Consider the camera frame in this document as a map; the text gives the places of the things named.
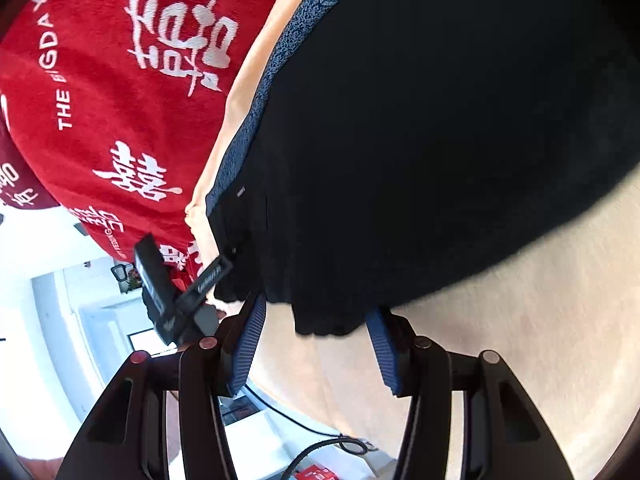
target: beige surface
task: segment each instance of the beige surface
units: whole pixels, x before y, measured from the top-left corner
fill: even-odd
[[[572,224],[501,265],[401,309],[447,350],[500,352],[576,480],[590,480],[640,406],[640,171]],[[395,455],[408,401],[382,384],[366,329],[301,338],[270,305],[252,380],[270,396]],[[453,470],[459,478],[460,404]]]
[[[185,221],[191,228],[191,233],[198,243],[204,268],[219,255],[216,241],[209,227],[209,221],[207,221],[205,198],[213,187],[220,162],[229,143],[234,138],[249,111],[255,89],[258,87],[271,51],[300,1],[276,0],[273,4],[264,27],[244,59],[238,76],[236,76],[234,84],[229,91],[229,95],[226,98],[225,118],[218,138],[193,191],[193,198],[185,209]],[[213,301],[213,293],[209,294],[209,298]]]

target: black garment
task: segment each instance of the black garment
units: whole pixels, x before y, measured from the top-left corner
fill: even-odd
[[[341,0],[276,76],[210,215],[296,331],[342,335],[500,262],[640,160],[640,66],[599,0]]]

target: red object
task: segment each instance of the red object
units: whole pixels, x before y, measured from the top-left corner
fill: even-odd
[[[60,204],[44,189],[15,147],[0,114],[0,201],[16,209],[48,209]]]
[[[11,136],[115,258],[132,261],[151,232],[167,263],[189,267],[184,209],[274,1],[31,0],[11,26]]]
[[[317,465],[309,466],[304,471],[295,473],[294,476],[297,480],[338,480],[333,471]]]

